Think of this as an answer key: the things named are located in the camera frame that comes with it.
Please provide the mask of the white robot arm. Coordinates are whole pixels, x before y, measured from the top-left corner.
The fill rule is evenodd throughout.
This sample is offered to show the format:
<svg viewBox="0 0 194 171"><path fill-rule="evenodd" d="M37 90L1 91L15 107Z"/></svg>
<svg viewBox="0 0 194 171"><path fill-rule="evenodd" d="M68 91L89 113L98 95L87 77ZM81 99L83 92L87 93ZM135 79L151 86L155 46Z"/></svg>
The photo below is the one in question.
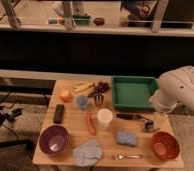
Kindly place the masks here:
<svg viewBox="0 0 194 171"><path fill-rule="evenodd" d="M149 102L158 112L170 113L178 103L194 112L194 67L184 66L167 71L157 79L158 89Z"/></svg>

